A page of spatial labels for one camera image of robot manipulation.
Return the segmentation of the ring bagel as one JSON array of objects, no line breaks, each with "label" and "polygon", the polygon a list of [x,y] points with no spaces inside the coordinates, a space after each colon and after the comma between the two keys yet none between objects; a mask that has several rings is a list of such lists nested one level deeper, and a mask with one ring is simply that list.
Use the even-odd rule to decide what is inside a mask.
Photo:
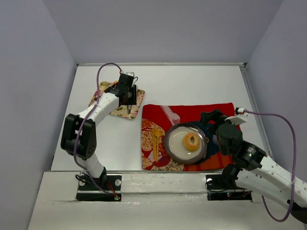
[{"label": "ring bagel", "polygon": [[196,151],[200,146],[200,138],[196,133],[188,132],[183,138],[183,145],[188,151]]}]

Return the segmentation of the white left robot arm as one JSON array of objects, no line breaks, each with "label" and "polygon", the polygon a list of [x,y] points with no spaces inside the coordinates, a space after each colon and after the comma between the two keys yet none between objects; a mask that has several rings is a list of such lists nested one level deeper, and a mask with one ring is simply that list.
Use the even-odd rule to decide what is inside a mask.
[{"label": "white left robot arm", "polygon": [[105,166],[95,154],[96,128],[120,106],[137,104],[137,79],[133,73],[121,73],[117,82],[97,91],[97,99],[92,105],[76,115],[68,114],[64,120],[60,147],[73,156],[75,163],[98,189],[106,183],[107,175]]}]

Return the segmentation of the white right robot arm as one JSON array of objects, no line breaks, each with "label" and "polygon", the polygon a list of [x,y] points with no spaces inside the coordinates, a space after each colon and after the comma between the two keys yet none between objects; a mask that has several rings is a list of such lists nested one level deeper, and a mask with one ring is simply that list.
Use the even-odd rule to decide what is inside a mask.
[{"label": "white right robot arm", "polygon": [[268,198],[287,209],[284,222],[289,216],[302,223],[307,222],[307,183],[295,175],[296,136],[293,136],[293,164],[291,172],[277,164],[264,150],[243,139],[237,126],[247,122],[250,111],[236,108],[235,116],[226,116],[219,110],[203,112],[200,124],[214,124],[208,131],[216,135],[220,152],[230,156],[232,163],[220,175],[207,180],[207,189],[221,192],[229,189],[247,189]]}]

